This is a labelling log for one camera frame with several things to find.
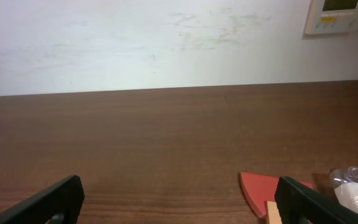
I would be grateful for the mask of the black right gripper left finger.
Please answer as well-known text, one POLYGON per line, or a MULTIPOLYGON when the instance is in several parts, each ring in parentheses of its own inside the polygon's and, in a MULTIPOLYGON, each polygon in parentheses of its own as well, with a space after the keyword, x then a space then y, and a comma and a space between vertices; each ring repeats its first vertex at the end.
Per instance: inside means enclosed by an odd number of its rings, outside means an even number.
POLYGON ((70 175, 0 213, 0 224, 76 224, 85 193, 81 179, 70 175))

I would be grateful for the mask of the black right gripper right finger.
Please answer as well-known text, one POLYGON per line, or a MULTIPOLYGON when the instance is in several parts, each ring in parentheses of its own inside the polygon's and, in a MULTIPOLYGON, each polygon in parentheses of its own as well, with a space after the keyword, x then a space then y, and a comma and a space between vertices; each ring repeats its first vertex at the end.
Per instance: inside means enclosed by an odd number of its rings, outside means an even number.
POLYGON ((278 179, 275 201, 282 224, 358 224, 358 213, 288 176, 278 179))

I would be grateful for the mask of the orange scraper with wooden handle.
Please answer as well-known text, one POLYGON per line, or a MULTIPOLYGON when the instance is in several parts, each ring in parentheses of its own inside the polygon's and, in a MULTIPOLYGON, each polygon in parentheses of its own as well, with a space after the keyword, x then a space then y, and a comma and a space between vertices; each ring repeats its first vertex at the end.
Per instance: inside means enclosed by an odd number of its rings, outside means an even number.
POLYGON ((239 177, 247 203, 257 217, 268 224, 282 224, 275 202, 279 178, 248 172, 241 172, 239 177))

